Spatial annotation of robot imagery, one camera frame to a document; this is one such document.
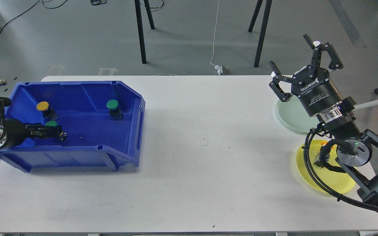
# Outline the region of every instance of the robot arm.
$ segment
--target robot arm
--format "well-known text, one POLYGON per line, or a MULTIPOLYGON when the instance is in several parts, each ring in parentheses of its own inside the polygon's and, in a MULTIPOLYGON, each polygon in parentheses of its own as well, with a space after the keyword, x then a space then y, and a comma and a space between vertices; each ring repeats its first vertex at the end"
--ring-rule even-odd
MULTIPOLYGON (((0 80, 0 86, 6 85, 5 80, 0 80)), ((67 134, 61 126, 44 126, 41 123, 23 124, 15 118, 5 118, 5 107, 11 105, 11 100, 0 97, 0 149, 18 146, 26 138, 57 138, 63 142, 67 134)))
POLYGON ((354 123, 355 118, 352 113, 355 101, 351 97, 342 97, 330 80, 329 71, 320 67, 322 52, 326 51, 331 58, 329 68, 333 70, 343 68, 333 46, 330 43, 322 45, 318 41, 312 42, 308 35, 304 35, 304 38, 313 49, 310 65, 303 67, 290 78, 282 76, 276 64, 270 61, 269 65, 273 72, 272 82, 269 83, 269 86, 282 102, 287 102, 293 95, 297 96, 308 115, 310 117, 317 116, 321 122, 316 129, 311 130, 304 147, 306 167, 315 182, 325 191, 337 197, 338 201, 343 200, 378 212, 378 174, 372 179, 367 179, 354 168, 369 162, 372 157, 372 147, 378 148, 378 135, 371 130, 360 132, 354 123), (291 93, 286 93, 279 87, 281 81, 291 84, 291 93), (315 164, 351 176, 360 186, 357 192, 363 202, 352 200, 335 192, 324 184, 311 169, 307 144, 309 141, 311 142, 315 134, 320 135, 320 133, 330 134, 334 139, 322 147, 319 160, 315 164), (338 145, 335 160, 340 167, 327 163, 330 158, 330 148, 333 145, 338 145))

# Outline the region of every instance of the gray floor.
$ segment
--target gray floor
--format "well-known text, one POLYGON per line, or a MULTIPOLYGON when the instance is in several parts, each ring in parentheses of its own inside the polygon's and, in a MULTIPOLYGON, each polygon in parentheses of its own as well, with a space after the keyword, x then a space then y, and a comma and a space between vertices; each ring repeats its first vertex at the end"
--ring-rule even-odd
MULTIPOLYGON (((34 3, 0 0, 0 25, 34 3)), ((150 3, 154 7, 161 1, 150 3)), ((292 74, 312 55, 303 40, 307 33, 336 47, 345 68, 330 75, 342 95, 358 104, 378 98, 373 93, 378 87, 378 0, 274 1, 259 68, 253 67, 253 61, 260 20, 253 33, 247 32, 255 3, 221 0, 213 63, 224 65, 233 75, 263 75, 270 74, 267 62, 274 60, 282 73, 292 74)), ((39 3, 1 33, 0 79, 9 85, 0 88, 0 96, 9 96, 15 82, 58 74, 98 75, 101 68, 115 68, 114 75, 214 75, 209 61, 217 4, 218 0, 165 0, 164 7, 153 12, 155 30, 150 30, 143 12, 148 60, 143 65, 133 1, 110 0, 102 6, 68 1, 52 10, 39 3)), ((327 64, 324 55, 322 65, 327 64)), ((360 129, 378 133, 378 106, 359 110, 355 116, 360 129)), ((371 163, 378 172, 377 154, 371 163)))

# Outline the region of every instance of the black table leg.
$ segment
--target black table leg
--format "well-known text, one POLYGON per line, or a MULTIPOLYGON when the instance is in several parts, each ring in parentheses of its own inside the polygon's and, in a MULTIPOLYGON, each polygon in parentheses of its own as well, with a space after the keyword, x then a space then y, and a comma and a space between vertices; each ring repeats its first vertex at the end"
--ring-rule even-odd
POLYGON ((255 57, 255 64, 254 64, 256 68, 259 67, 259 60, 261 59, 263 41, 265 39, 267 21, 269 18, 271 4, 272 4, 272 0, 266 0, 265 11, 264 11, 263 20, 262 20, 261 34, 259 35, 258 48, 256 49, 256 57, 255 57))
POLYGON ((151 14, 150 3, 148 2, 148 0, 144 0, 144 5, 145 5, 145 9, 147 10, 148 21, 150 22, 150 27, 153 30, 155 29, 153 15, 151 14))
POLYGON ((256 3, 255 11, 253 12, 252 20, 250 21, 249 25, 249 32, 252 32, 253 26, 255 26, 256 18, 258 18, 258 13, 261 9, 262 2, 263 0, 258 0, 258 2, 256 3))
POLYGON ((145 55, 144 30, 142 29, 141 6, 139 0, 135 0, 136 24, 138 25, 139 47, 141 49, 142 64, 147 64, 147 57, 145 55))

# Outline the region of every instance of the yellow circular plate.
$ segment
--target yellow circular plate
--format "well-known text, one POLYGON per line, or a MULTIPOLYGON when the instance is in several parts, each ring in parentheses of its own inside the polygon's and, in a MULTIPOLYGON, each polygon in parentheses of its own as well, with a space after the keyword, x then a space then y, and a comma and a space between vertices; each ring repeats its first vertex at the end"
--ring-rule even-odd
POLYGON ((38 111, 46 111, 48 108, 49 108, 49 103, 45 101, 38 103, 36 106, 36 109, 38 111))
MULTIPOLYGON (((355 182, 354 180, 347 174, 347 173, 338 173, 334 171, 330 171, 326 168, 320 168, 313 163, 317 160, 316 156, 320 153, 321 146, 324 146, 327 143, 325 140, 313 140, 310 145, 309 150, 309 157, 310 162, 312 163, 313 169, 315 170, 316 174, 321 178, 321 180, 327 184, 330 188, 337 191, 338 193, 344 194, 350 191, 354 186, 355 182)), ((313 188, 316 188, 317 190, 326 193, 323 189, 321 189, 310 177, 309 173, 307 172, 306 165, 304 163, 303 158, 303 147, 304 145, 301 145, 300 148, 297 151, 296 156, 296 164, 297 164, 297 170, 300 172, 300 175, 303 177, 303 179, 311 185, 313 188)), ((339 166, 338 163, 336 163, 335 158, 336 155, 336 145, 334 145, 330 151, 330 159, 328 161, 329 164, 332 166, 339 166)))

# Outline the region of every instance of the white power cable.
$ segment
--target white power cable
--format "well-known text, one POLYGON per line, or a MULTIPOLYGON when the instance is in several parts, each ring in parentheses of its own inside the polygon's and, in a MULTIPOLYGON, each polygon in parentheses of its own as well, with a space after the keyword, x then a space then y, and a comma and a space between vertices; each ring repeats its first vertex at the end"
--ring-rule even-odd
MULTIPOLYGON (((145 5, 144 5, 144 3, 142 3, 141 1, 139 1, 139 3, 141 3, 141 5, 145 8, 145 9, 147 9, 146 7, 145 7, 145 5)), ((160 8, 162 8, 164 6, 164 0, 161 0, 161 5, 159 6, 159 7, 150 7, 150 10, 151 11, 158 11, 160 8)))
POLYGON ((220 2, 221 0, 218 1, 218 6, 217 6, 217 16, 216 16, 216 27, 214 29, 214 40, 213 40, 213 57, 211 58, 211 61, 210 61, 210 64, 213 65, 214 67, 216 65, 212 64, 213 60, 214 60, 214 54, 215 54, 215 50, 214 50, 214 47, 215 47, 215 32, 217 31, 217 22, 218 22, 218 9, 220 7, 220 2))

